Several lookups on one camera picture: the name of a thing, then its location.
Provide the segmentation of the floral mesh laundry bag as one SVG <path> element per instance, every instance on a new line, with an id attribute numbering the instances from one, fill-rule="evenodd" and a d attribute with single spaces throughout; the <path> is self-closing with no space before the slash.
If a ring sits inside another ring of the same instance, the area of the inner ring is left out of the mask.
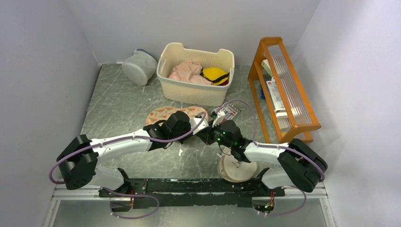
<path id="1" fill-rule="evenodd" d="M 190 106 L 185 108 L 177 108 L 172 106 L 162 106 L 151 111 L 146 117 L 146 125 L 154 124 L 160 120 L 167 120 L 168 117 L 177 111 L 184 112 L 190 118 L 196 117 L 202 112 L 206 112 L 206 120 L 209 120 L 207 111 L 200 106 Z"/>

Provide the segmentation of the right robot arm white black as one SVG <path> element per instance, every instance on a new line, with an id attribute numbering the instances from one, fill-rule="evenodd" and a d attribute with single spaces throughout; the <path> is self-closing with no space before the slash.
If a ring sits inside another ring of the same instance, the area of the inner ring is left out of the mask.
<path id="1" fill-rule="evenodd" d="M 231 156 L 239 162 L 279 165 L 279 168 L 264 170 L 259 174 L 255 190 L 261 196 L 282 186 L 294 186 L 304 192 L 312 192 L 325 179 L 327 163 L 300 139 L 282 144 L 256 142 L 244 137 L 233 120 L 200 126 L 194 135 L 205 144 L 216 142 L 229 148 Z"/>

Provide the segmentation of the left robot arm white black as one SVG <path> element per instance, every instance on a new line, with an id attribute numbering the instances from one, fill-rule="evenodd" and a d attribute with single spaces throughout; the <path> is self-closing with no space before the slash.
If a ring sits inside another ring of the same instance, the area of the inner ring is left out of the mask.
<path id="1" fill-rule="evenodd" d="M 177 111 L 166 120 L 147 125 L 135 132 L 105 139 L 89 139 L 85 134 L 75 137 L 56 159 L 68 190 L 87 184 L 112 189 L 118 196 L 129 194 L 131 183 L 123 170 L 110 169 L 101 164 L 131 153 L 166 149 L 168 144 L 183 141 L 202 126 L 207 113 L 190 118 Z"/>

